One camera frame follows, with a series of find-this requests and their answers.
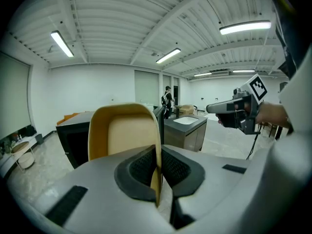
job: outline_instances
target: doorway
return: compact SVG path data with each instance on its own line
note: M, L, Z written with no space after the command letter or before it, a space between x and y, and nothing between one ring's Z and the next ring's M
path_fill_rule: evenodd
M177 98L178 98L178 86L174 86L174 100L175 100L175 106L177 106Z

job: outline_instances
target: human hand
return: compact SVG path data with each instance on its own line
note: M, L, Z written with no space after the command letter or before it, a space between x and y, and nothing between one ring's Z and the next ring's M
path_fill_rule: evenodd
M263 108L263 105L264 104L264 102L263 103L261 103L260 105L259 105L259 112L258 112L258 115L256 116L256 118L255 118L255 122L256 122L256 124L258 124L258 123L260 123L260 122L262 122L263 121L263 115L264 115L264 112L263 111L265 111L265 109ZM245 104L244 104L244 109L245 109L245 111L247 112L247 113L250 113L250 111L251 111L251 107L250 107L250 104L249 103L247 103L247 102L245 102ZM221 124L221 125L223 125L222 124L222 121L221 121L221 119L220 119L220 117L218 116L218 114L216 114L215 116L217 116L218 117L218 123L219 124Z

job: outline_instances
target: sink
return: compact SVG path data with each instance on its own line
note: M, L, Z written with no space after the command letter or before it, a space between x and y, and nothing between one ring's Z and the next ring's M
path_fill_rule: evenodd
M22 142L22 143L20 143L20 144L18 144L18 145L16 145L13 149L12 149L12 151L11 151L11 153L17 153L20 149L22 149L23 147L25 147L26 145L28 145L29 144L29 141L25 141L25 142Z
M174 120L174 122L177 122L177 123L180 123L180 124L183 124L183 125L190 125L190 124L192 124L192 123L194 123L196 121L198 121L198 119L192 118L192 117L182 117L182 118Z

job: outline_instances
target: door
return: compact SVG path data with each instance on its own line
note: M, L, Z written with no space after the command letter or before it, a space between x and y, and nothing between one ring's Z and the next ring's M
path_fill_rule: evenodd
M177 98L178 98L178 86L174 86L175 106L177 106Z
M135 71L136 102L159 106L158 74Z

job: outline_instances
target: backpack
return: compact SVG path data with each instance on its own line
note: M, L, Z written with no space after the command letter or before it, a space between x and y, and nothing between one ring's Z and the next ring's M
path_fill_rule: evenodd
M165 92L164 95L161 97L161 105L167 105L169 100L168 98L166 97L166 95L168 94L169 92Z

